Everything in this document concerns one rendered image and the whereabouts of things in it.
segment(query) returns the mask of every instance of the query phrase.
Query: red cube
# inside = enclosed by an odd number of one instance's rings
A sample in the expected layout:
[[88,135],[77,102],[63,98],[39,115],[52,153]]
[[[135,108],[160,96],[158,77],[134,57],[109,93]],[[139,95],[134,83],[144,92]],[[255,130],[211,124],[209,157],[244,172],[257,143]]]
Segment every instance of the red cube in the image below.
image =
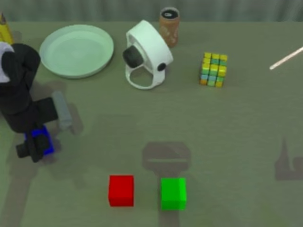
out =
[[134,176],[110,175],[108,201],[111,207],[134,206]]

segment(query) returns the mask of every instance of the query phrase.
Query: rubik's cube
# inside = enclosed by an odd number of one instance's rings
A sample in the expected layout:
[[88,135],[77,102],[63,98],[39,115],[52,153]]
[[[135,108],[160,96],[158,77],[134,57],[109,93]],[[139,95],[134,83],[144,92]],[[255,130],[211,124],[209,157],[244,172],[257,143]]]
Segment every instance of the rubik's cube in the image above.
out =
[[205,52],[201,64],[200,84],[222,87],[227,70],[227,55]]

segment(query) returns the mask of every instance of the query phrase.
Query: tabletop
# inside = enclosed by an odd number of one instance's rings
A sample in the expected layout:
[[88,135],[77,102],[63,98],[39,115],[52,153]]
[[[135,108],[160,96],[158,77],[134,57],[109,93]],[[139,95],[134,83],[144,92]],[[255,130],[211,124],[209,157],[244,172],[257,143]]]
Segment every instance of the tabletop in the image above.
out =
[[[10,26],[38,50],[71,24]],[[124,75],[125,33],[136,22],[90,24],[113,37],[110,64],[81,80],[41,65],[32,90],[34,99],[54,90],[66,96],[73,128],[47,125],[56,152],[37,164],[18,159],[22,135],[0,116],[1,227],[303,225],[303,57],[269,70],[301,47],[301,23],[181,23],[165,82],[150,91]],[[223,88],[198,84],[203,52],[229,56]],[[137,74],[138,82],[150,81]],[[111,174],[134,175],[133,208],[109,207]],[[159,178],[169,175],[187,180],[184,211],[159,211]]]

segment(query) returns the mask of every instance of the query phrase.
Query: white plate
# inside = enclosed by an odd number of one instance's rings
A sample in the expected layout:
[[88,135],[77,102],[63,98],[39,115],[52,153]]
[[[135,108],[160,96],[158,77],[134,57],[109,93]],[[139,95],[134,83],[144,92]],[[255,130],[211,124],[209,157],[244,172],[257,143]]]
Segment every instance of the white plate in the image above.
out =
[[67,79],[89,77],[101,71],[114,53],[114,42],[104,30],[89,25],[63,27],[41,44],[42,64]]

